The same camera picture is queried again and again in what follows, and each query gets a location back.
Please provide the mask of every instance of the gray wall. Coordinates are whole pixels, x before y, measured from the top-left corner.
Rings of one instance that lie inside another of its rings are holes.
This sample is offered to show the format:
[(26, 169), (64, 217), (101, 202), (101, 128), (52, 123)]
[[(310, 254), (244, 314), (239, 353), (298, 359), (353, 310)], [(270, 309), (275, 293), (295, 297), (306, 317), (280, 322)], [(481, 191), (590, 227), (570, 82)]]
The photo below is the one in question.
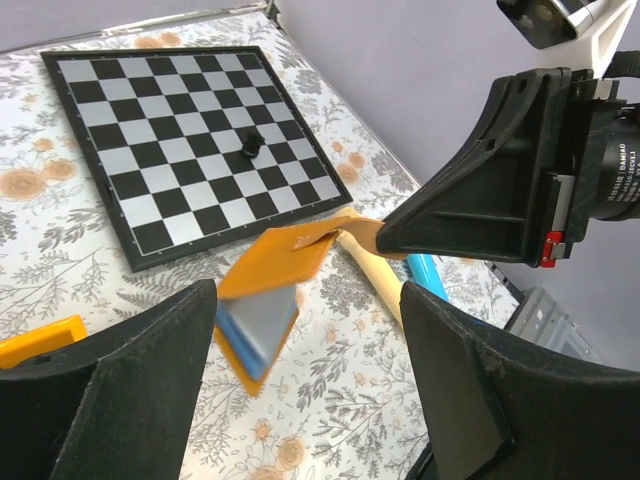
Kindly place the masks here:
[(158, 17), (253, 3), (259, 1), (0, 0), (0, 51)]
[[(493, 79), (533, 66), (535, 51), (493, 0), (276, 3), (300, 49), (422, 182), (467, 138)], [(637, 11), (621, 48), (640, 49)], [(623, 84), (629, 100), (640, 100), (636, 83)], [(556, 269), (504, 270), (521, 288), (549, 290), (604, 361), (640, 370), (636, 240), (640, 221), (593, 221)]]

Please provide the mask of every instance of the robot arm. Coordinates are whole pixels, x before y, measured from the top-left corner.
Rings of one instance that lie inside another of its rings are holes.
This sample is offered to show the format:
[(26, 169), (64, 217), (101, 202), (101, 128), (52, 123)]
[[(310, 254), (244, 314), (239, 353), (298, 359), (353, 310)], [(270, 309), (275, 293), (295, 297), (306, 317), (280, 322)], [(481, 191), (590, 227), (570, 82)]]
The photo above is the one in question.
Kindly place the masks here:
[(635, 3), (499, 0), (546, 67), (494, 81), (466, 143), (385, 219), (379, 251), (553, 267), (590, 218), (639, 216), (638, 109), (608, 78), (640, 77), (640, 54), (615, 54)]

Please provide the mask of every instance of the chess piece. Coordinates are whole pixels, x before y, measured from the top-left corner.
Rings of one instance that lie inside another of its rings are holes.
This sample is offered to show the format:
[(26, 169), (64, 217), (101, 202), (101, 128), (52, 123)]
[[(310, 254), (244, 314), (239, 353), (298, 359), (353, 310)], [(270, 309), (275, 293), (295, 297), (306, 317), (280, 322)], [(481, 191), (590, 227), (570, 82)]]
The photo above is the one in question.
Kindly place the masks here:
[(262, 145), (264, 145), (264, 137), (262, 135), (257, 132), (247, 132), (240, 154), (249, 160), (254, 159), (260, 153)]

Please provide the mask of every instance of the wooden handle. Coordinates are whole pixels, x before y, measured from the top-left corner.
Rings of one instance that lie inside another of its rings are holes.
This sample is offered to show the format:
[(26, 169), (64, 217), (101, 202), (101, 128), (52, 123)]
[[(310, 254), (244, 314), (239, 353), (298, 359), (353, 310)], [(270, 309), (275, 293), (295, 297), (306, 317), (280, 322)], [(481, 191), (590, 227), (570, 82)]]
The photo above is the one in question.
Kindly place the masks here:
[[(339, 215), (359, 216), (353, 208), (347, 207), (338, 212)], [(400, 292), (402, 283), (398, 280), (389, 263), (382, 257), (373, 255), (362, 248), (356, 239), (348, 232), (341, 232), (337, 238), (338, 243), (358, 263), (373, 287), (382, 298), (393, 317), (402, 328), (402, 316), (400, 314)]]

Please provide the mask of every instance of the table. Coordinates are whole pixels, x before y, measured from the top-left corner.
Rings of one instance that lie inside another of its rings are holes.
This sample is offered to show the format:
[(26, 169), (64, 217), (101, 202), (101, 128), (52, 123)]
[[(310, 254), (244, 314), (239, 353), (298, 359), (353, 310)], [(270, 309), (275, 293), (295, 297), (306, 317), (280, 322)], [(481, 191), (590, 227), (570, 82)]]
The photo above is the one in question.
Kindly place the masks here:
[[(262, 12), (58, 49), (259, 45), (363, 214), (417, 184)], [(0, 57), (0, 338), (72, 314), (90, 333), (196, 279), (238, 242), (132, 274), (36, 50)], [(483, 262), (436, 258), (452, 303), (504, 326), (517, 302)], [(354, 261), (334, 249), (265, 390), (248, 397), (212, 344), (181, 480), (402, 479), (427, 442), (406, 345)]]

